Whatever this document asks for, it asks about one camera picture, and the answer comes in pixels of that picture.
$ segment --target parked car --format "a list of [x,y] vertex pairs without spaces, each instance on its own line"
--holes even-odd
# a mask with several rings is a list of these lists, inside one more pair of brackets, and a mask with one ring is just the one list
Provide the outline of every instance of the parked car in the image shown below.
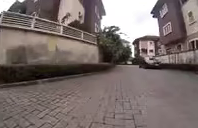
[[139,64],[139,68],[160,68],[160,62],[154,57],[145,57],[144,62]]

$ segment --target driveway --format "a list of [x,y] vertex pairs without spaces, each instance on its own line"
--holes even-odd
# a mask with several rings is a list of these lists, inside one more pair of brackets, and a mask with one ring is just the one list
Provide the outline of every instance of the driveway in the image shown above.
[[0,128],[198,128],[198,75],[118,66],[0,89]]

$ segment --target hedge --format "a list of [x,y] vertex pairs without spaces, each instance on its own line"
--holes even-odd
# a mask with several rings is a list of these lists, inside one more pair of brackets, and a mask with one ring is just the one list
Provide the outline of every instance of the hedge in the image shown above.
[[99,72],[112,67],[114,67],[112,64],[0,65],[0,83]]
[[162,69],[176,69],[184,71],[198,71],[198,65],[196,64],[161,64]]

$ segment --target brown building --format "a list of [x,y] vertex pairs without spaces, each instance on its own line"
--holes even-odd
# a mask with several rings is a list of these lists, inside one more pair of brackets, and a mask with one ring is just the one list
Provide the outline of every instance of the brown building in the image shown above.
[[83,0],[85,8],[84,24],[88,32],[99,32],[101,29],[102,16],[105,16],[105,9],[102,0]]
[[36,15],[55,22],[70,24],[80,21],[81,28],[90,33],[99,32],[105,15],[102,0],[25,0],[16,1],[9,9],[12,12]]
[[151,14],[158,19],[161,44],[165,45],[167,53],[174,52],[176,45],[184,43],[186,38],[180,1],[158,0]]

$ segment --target building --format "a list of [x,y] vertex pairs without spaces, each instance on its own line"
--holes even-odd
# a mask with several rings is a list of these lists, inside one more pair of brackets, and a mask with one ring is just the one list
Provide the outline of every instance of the building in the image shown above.
[[105,15],[102,0],[25,0],[16,1],[9,11],[36,15],[37,17],[69,25],[79,21],[84,30],[99,32]]
[[82,0],[85,9],[84,26],[87,32],[95,33],[101,30],[102,16],[106,15],[102,0]]
[[167,54],[198,49],[198,0],[158,0],[151,14]]
[[125,39],[122,39],[122,44],[124,47],[130,47],[130,42]]
[[179,0],[158,0],[151,14],[158,20],[160,41],[167,53],[181,51],[186,29]]
[[186,50],[198,49],[198,0],[181,0],[187,38],[183,45]]
[[153,57],[158,54],[158,36],[143,36],[134,40],[135,57]]

